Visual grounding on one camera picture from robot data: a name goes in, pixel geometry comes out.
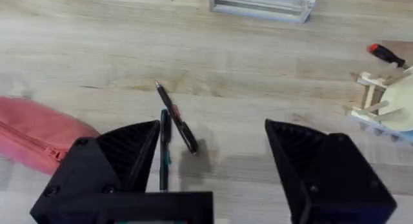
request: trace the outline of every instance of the wooden model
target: wooden model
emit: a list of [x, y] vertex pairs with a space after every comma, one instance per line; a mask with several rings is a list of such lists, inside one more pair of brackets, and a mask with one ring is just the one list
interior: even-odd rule
[[357, 83], [365, 85], [367, 92], [361, 108], [352, 107], [347, 115], [359, 121], [362, 130], [373, 128], [378, 136], [387, 134], [393, 141], [413, 143], [412, 72], [413, 66], [386, 79], [361, 73]]

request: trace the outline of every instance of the zipper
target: zipper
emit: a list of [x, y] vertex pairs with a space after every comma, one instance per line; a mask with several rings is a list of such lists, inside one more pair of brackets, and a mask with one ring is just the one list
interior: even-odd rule
[[35, 146], [35, 149], [37, 152], [40, 154], [46, 154], [48, 157], [51, 159], [60, 162], [65, 156], [67, 151], [65, 150], [59, 150], [47, 143], [40, 143], [39, 140], [36, 140], [30, 136], [27, 136], [26, 134], [21, 133], [20, 131], [9, 127], [8, 125], [4, 124], [3, 122], [0, 121], [0, 128], [6, 130], [8, 133], [10, 133], [10, 136], [14, 137], [14, 141], [17, 139], [22, 139], [24, 143], [28, 143], [30, 145]]

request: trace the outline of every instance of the wood grain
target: wood grain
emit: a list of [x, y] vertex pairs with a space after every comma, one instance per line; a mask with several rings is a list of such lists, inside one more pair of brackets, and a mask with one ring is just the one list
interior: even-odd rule
[[[317, 0], [295, 25], [210, 13], [208, 0], [0, 0], [0, 93], [18, 81], [106, 132], [159, 119], [158, 80], [203, 140], [194, 159], [174, 132], [171, 189], [213, 190], [217, 223], [290, 223], [265, 118], [344, 132], [398, 201], [389, 223], [407, 224], [413, 148], [360, 132], [342, 106], [364, 94], [350, 73], [386, 67], [368, 45], [413, 60], [412, 2]], [[158, 164], [156, 152], [149, 191]], [[33, 223], [48, 179], [0, 158], [2, 222]]]

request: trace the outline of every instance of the red screwdriver handle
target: red screwdriver handle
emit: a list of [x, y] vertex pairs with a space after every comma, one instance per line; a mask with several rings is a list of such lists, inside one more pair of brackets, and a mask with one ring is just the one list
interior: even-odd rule
[[379, 44], [373, 44], [369, 46], [368, 51], [379, 59], [386, 61], [387, 63], [397, 63], [398, 67], [403, 67], [403, 65], [406, 63], [404, 59], [399, 58], [391, 50]]

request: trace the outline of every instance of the black pen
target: black pen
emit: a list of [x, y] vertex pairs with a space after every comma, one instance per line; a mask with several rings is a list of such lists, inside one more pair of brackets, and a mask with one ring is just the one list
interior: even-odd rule
[[183, 141], [185, 142], [185, 145], [188, 147], [189, 152], [191, 154], [197, 154], [198, 151], [198, 143], [192, 134], [191, 130], [189, 129], [188, 125], [181, 120], [181, 117], [176, 110], [176, 106], [173, 104], [171, 99], [168, 96], [168, 93], [166, 92], [165, 88], [160, 85], [157, 81], [156, 83], [156, 89], [161, 96], [161, 99], [163, 103], [165, 104], [166, 108], [168, 109], [168, 112], [170, 114], [170, 117], [172, 120], [174, 120], [174, 123], [181, 134]]
[[159, 169], [159, 190], [168, 192], [169, 180], [169, 149], [171, 136], [171, 121], [167, 110], [161, 112], [161, 168]]

